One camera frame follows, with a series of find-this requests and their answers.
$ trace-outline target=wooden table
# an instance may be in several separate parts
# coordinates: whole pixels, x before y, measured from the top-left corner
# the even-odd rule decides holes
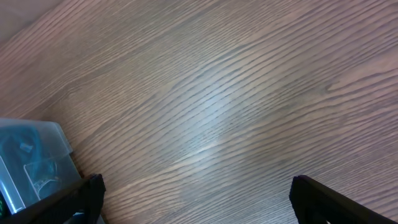
[[[65,0],[0,116],[60,123],[109,223],[296,223],[298,174],[398,220],[397,45],[394,0]]]

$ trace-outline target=black object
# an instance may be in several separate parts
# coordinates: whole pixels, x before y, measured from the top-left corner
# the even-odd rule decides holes
[[[79,219],[78,223],[95,224],[103,206],[105,190],[102,175],[93,174],[0,220],[0,224],[62,224],[68,220],[69,223],[77,223],[73,219]]]
[[[397,224],[305,175],[293,178],[289,197],[299,224]]]

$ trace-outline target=wooden surface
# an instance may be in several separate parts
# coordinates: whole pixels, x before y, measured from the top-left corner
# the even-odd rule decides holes
[[[109,223],[296,223],[307,174],[398,220],[398,3],[65,0],[0,49]]]

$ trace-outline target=transparent plastic bin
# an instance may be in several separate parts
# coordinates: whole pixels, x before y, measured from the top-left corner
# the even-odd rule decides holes
[[[81,178],[71,152],[57,123],[0,118],[0,191],[11,214]]]

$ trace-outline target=plastic container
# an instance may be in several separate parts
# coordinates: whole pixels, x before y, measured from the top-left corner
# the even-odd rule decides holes
[[[81,178],[71,152],[57,123],[0,118],[0,191],[11,214]]]

